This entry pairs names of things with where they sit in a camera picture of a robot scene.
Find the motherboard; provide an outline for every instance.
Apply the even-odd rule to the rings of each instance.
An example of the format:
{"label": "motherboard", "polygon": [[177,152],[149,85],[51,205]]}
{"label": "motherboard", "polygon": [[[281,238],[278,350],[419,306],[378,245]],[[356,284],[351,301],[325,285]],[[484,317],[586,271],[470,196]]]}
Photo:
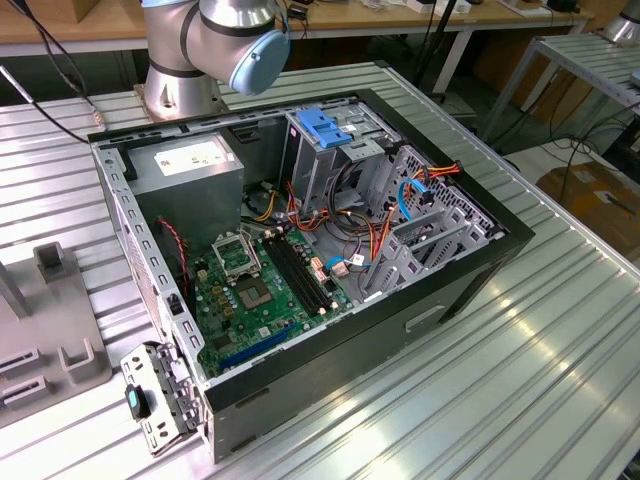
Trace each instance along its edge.
{"label": "motherboard", "polygon": [[[258,238],[229,236],[191,261],[195,318],[205,339],[198,360],[207,375],[220,375],[353,306],[333,280],[320,283],[314,256],[292,228]],[[246,273],[238,274],[242,269]]]}

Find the pci express slot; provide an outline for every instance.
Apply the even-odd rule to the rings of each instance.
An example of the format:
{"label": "pci express slot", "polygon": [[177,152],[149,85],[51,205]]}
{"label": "pci express slot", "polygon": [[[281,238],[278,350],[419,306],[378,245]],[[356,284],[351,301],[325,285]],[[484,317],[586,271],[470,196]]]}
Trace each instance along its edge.
{"label": "pci express slot", "polygon": [[230,357],[227,357],[218,362],[218,366],[221,370],[225,368],[233,367],[234,365],[238,365],[246,360],[249,360],[256,355],[260,355],[261,353],[266,352],[271,347],[275,347],[277,344],[282,343],[286,340],[289,331],[295,327],[296,324],[292,323],[288,327],[280,330],[278,333],[274,333],[269,338],[265,338],[264,340],[256,343],[255,345],[251,345],[249,348],[245,348],[241,352],[234,353]]}
{"label": "pci express slot", "polygon": [[266,240],[262,245],[307,315],[315,317],[318,310],[327,310],[330,307],[329,298],[307,271],[286,238],[278,235]]}

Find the blue pci slot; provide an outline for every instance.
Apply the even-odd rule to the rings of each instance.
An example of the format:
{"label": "blue pci slot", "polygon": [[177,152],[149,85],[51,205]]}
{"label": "blue pci slot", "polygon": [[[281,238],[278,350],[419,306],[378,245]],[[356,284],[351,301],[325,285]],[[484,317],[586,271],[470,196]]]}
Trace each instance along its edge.
{"label": "blue pci slot", "polygon": [[230,357],[221,360],[218,365],[221,369],[233,367],[234,365],[242,363],[245,360],[249,360],[256,355],[260,355],[261,353],[266,352],[271,347],[283,342],[287,338],[287,334],[289,333],[289,331],[295,326],[295,323],[289,325],[288,327],[280,330],[278,333],[274,333],[269,338],[265,338],[255,345],[252,345],[249,348],[245,348],[241,352],[234,353]]}

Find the blue connector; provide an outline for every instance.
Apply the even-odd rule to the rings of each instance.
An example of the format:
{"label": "blue connector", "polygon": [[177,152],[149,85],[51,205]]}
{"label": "blue connector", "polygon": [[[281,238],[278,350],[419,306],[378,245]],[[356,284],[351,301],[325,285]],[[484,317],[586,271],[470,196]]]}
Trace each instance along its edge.
{"label": "blue connector", "polygon": [[307,131],[316,137],[322,148],[332,148],[351,142],[351,135],[338,128],[333,118],[319,108],[309,108],[298,112],[298,120]]}
{"label": "blue connector", "polygon": [[398,206],[400,207],[400,212],[405,216],[407,220],[411,220],[411,214],[409,213],[409,209],[407,205],[404,203],[404,187],[406,185],[413,186],[420,193],[427,193],[429,189],[425,187],[422,183],[417,180],[409,179],[405,180],[400,184],[400,188],[398,189]]}
{"label": "blue connector", "polygon": [[291,331],[296,326],[296,323],[292,323],[286,328],[283,328],[277,333],[274,333],[270,337],[265,338],[261,342],[258,342],[249,348],[245,348],[244,350],[235,353],[227,358],[224,358],[218,362],[218,366],[220,369],[224,370],[225,368],[233,367],[239,363],[242,363],[250,358],[253,358],[261,353],[266,352],[271,347],[275,347],[279,343],[284,342],[289,335],[289,331]]}

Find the wooden table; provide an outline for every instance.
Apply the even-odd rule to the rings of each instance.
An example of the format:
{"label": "wooden table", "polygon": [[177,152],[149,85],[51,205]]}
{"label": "wooden table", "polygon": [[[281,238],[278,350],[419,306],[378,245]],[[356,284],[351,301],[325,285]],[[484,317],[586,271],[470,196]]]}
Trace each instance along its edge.
{"label": "wooden table", "polygon": [[[584,11],[577,15],[555,13],[553,26],[573,26],[571,33],[579,33],[590,18],[591,15]],[[438,22],[439,17],[434,15],[432,31]],[[69,52],[147,48],[144,16],[135,0],[101,0],[77,25],[53,21],[43,23]],[[292,19],[290,23],[292,37],[302,37],[302,22]],[[351,0],[347,4],[316,2],[309,7],[306,38],[425,33],[428,23],[429,15],[402,6],[374,11],[359,0]],[[495,0],[485,0],[484,4],[472,7],[468,14],[452,16],[445,31],[457,32],[457,35],[434,91],[446,90],[474,31],[545,26],[551,26],[550,18],[522,17]],[[0,57],[44,53],[40,37],[26,18],[4,12],[0,15]]]}

